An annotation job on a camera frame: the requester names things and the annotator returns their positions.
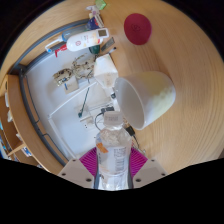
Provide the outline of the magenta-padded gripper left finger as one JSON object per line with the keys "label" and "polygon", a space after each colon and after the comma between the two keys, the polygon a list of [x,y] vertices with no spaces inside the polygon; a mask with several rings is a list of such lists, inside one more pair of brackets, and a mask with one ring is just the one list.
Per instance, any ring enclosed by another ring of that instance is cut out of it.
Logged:
{"label": "magenta-padded gripper left finger", "polygon": [[79,159],[71,159],[58,176],[81,187],[97,189],[99,186],[97,150],[93,148]]}

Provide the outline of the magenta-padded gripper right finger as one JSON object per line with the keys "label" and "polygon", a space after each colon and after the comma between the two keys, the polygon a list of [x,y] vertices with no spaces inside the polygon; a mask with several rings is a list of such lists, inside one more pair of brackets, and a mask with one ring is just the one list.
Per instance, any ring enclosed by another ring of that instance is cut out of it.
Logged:
{"label": "magenta-padded gripper right finger", "polygon": [[132,148],[129,157],[128,187],[140,188],[167,175],[156,159],[148,159],[137,149]]}

